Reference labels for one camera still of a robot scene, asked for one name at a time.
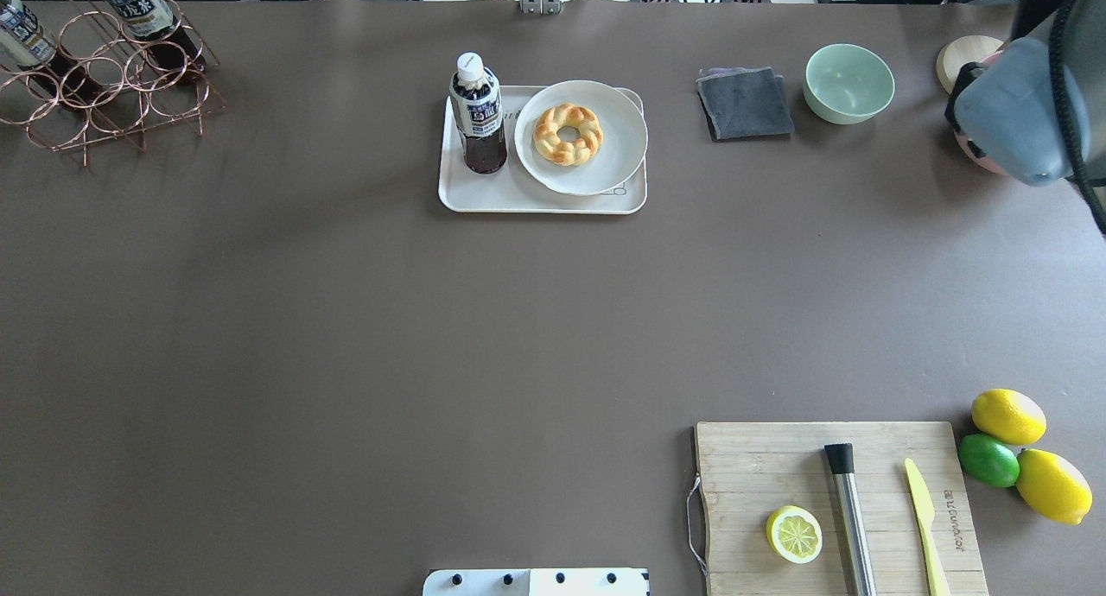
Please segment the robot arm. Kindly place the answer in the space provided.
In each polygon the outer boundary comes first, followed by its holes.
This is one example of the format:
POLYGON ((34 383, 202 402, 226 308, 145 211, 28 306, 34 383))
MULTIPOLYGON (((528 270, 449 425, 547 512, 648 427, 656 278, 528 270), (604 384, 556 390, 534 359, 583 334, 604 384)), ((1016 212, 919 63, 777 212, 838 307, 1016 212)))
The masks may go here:
MULTIPOLYGON (((1048 80, 1048 36, 1062 0, 1020 0, 1006 49, 949 101, 945 116, 1019 181, 1073 172, 1048 80)), ((1105 172, 1105 0, 1076 0, 1064 30, 1064 77, 1091 181, 1105 172)))

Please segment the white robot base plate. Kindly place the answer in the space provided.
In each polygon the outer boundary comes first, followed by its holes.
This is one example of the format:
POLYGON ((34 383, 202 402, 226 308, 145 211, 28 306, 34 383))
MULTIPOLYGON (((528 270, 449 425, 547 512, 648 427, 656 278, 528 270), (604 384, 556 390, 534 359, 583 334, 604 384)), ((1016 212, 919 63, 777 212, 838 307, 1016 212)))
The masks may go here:
POLYGON ((646 568, 534 567, 439 569, 422 595, 651 595, 646 568))

